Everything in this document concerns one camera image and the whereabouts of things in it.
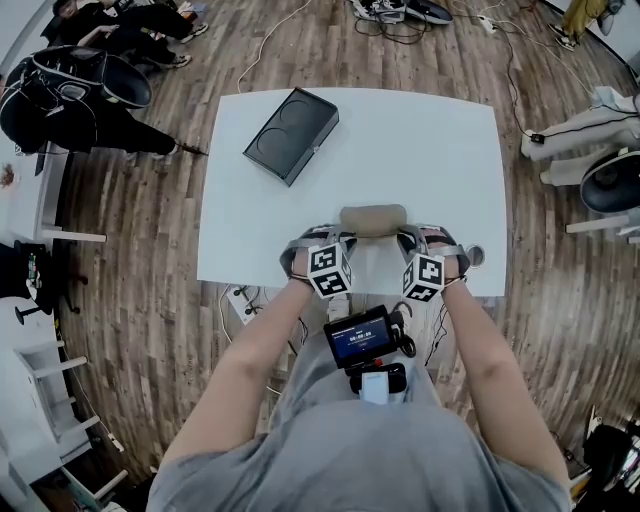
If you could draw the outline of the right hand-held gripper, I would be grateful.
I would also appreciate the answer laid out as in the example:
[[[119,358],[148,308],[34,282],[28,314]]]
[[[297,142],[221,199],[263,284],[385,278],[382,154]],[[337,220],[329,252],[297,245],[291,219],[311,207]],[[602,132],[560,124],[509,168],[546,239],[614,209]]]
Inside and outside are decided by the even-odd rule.
[[[466,281],[470,268],[466,251],[443,227],[401,227],[396,233],[396,242],[406,263],[403,298],[429,302],[448,286]],[[447,282],[444,259],[449,255],[458,258],[461,276]]]

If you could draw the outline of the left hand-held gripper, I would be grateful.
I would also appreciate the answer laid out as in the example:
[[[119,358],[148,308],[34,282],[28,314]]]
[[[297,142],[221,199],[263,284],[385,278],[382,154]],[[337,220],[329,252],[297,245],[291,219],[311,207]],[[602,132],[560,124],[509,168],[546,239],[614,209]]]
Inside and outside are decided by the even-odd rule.
[[[341,224],[325,224],[307,229],[291,240],[281,253],[279,262],[289,279],[307,282],[322,299],[347,294],[352,290],[353,273],[349,263],[358,238]],[[308,276],[293,275],[291,265],[300,247],[307,247]]]

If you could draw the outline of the beige cloth pouch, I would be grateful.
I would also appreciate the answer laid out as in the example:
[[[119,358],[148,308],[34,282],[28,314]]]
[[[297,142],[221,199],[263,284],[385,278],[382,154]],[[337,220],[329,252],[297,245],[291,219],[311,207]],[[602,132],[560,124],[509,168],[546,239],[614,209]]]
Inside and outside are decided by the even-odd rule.
[[[396,235],[407,224],[407,212],[399,204],[343,207],[339,220],[356,237],[381,238]]]

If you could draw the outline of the person's right forearm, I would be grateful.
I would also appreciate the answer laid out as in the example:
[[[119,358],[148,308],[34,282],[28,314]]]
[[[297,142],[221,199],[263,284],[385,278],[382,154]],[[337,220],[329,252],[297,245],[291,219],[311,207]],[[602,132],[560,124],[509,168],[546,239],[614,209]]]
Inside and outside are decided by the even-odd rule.
[[[564,457],[506,339],[463,281],[447,286],[443,299],[485,443],[497,456],[568,490]]]

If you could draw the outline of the person's left forearm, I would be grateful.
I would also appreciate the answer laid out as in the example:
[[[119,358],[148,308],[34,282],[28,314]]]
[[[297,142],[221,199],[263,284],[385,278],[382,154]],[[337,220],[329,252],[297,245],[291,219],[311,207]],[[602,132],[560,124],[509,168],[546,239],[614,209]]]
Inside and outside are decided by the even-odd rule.
[[[227,452],[254,438],[269,376],[312,295],[310,285],[292,279],[241,329],[167,449],[162,468],[187,456]]]

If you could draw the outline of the person's white shoe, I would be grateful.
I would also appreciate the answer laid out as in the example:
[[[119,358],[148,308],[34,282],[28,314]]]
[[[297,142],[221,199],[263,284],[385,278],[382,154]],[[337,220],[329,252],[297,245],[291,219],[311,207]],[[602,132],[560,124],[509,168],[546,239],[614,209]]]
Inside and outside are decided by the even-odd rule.
[[[350,298],[347,294],[336,295],[329,299],[327,309],[327,319],[334,322],[350,315]]]

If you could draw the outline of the black chest-mounted screen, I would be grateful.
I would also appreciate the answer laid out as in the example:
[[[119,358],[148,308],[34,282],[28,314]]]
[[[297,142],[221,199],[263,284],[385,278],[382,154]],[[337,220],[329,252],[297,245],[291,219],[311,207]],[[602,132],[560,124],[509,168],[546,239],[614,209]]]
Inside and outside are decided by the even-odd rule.
[[[323,330],[339,369],[368,363],[396,350],[384,305],[325,324]]]

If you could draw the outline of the black box with round recesses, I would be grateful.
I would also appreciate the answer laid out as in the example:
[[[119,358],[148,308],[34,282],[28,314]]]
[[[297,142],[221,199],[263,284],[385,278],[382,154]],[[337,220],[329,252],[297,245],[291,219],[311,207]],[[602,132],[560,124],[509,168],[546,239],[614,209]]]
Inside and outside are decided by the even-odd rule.
[[[296,87],[261,127],[243,155],[290,187],[339,120],[336,105]]]

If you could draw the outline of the white box under screen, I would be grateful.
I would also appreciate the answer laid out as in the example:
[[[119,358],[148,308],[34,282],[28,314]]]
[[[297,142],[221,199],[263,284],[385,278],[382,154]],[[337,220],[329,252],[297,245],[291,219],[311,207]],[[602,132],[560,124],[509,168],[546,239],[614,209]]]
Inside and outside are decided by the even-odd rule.
[[[389,403],[389,378],[386,371],[368,372],[361,376],[360,399],[376,405]]]

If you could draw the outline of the person's grey shirt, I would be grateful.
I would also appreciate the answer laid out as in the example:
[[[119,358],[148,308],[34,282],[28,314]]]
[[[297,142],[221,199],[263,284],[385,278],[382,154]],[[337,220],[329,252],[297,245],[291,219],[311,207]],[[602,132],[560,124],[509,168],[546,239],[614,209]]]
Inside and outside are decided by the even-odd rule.
[[[491,453],[415,370],[405,399],[358,399],[322,335],[299,352],[270,430],[161,469],[147,512],[570,512],[551,478]]]

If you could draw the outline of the black shell backpack on floor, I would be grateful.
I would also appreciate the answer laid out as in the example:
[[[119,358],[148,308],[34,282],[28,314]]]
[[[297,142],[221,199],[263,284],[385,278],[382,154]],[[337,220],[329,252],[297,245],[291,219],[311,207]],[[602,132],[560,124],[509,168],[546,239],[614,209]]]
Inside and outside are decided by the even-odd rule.
[[[431,0],[404,0],[406,14],[434,25],[449,25],[453,22],[452,14]]]

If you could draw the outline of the black bag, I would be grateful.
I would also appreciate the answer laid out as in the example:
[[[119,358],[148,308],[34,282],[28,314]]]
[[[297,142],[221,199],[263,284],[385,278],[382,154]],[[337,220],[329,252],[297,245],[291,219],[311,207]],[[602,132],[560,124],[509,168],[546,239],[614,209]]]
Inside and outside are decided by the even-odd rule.
[[[605,487],[620,473],[632,446],[632,435],[624,430],[604,424],[594,429],[583,444],[584,462],[591,473],[580,504],[596,504]]]

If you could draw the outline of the small white desk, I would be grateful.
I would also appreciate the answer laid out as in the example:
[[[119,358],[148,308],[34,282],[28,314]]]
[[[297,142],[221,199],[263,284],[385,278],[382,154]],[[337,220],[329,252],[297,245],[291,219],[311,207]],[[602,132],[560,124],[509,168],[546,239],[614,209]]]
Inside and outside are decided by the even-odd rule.
[[[58,203],[62,197],[65,171],[72,160],[71,154],[63,154],[62,149],[56,145],[46,150],[40,173],[42,180],[34,228],[35,240],[105,243],[107,236],[104,234],[67,231],[57,224]]]

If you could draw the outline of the white shelf unit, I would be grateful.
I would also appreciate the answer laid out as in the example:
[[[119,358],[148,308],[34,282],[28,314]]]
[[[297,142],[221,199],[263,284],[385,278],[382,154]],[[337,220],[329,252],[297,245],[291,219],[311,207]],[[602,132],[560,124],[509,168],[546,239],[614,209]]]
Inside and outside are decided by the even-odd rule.
[[[47,461],[41,473],[47,475],[60,471],[82,507],[91,512],[107,509],[116,486],[128,477],[128,472],[120,471],[99,490],[91,491],[67,468],[68,463],[91,449],[88,430],[104,425],[96,414],[86,420],[78,419],[73,411],[76,398],[67,390],[65,375],[73,375],[76,368],[87,364],[87,357],[82,355],[62,360],[60,356],[66,353],[63,341],[16,348],[14,353],[24,368],[35,419],[45,436]]]

